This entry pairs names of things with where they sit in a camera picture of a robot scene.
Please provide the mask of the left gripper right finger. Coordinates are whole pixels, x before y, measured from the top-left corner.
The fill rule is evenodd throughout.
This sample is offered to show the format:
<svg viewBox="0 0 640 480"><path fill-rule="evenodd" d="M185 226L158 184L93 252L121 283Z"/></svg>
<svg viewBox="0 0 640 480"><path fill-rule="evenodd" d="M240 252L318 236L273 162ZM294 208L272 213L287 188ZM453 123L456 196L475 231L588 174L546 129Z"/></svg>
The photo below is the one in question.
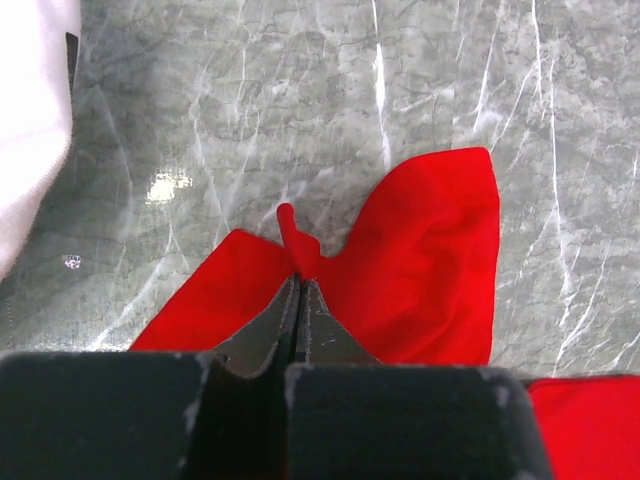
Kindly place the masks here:
<svg viewBox="0 0 640 480"><path fill-rule="evenodd" d="M302 290L285 374L291 479L549 479L523 382L488 367L383 365Z"/></svg>

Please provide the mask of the red t shirt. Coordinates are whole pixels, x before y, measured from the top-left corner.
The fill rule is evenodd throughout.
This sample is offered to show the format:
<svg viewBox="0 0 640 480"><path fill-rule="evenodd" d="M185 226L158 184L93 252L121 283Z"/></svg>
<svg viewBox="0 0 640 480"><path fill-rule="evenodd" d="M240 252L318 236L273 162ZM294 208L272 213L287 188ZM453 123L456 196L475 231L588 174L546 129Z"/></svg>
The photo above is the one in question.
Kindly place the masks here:
<svg viewBox="0 0 640 480"><path fill-rule="evenodd" d="M493 341L500 200L488 151L406 160L374 188L333 257L277 209L281 242L229 233L133 342L198 351L264 310L292 275L315 280L329 311L386 363L484 366Z"/></svg>

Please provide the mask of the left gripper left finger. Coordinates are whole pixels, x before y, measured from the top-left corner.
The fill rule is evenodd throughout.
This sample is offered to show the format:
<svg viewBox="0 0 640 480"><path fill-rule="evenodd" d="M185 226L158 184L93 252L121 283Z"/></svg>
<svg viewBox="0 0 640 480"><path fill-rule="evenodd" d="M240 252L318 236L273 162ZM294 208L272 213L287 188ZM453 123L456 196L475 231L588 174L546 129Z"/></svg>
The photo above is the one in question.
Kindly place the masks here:
<svg viewBox="0 0 640 480"><path fill-rule="evenodd" d="M204 352L1 359L5 479L278 479L300 284Z"/></svg>

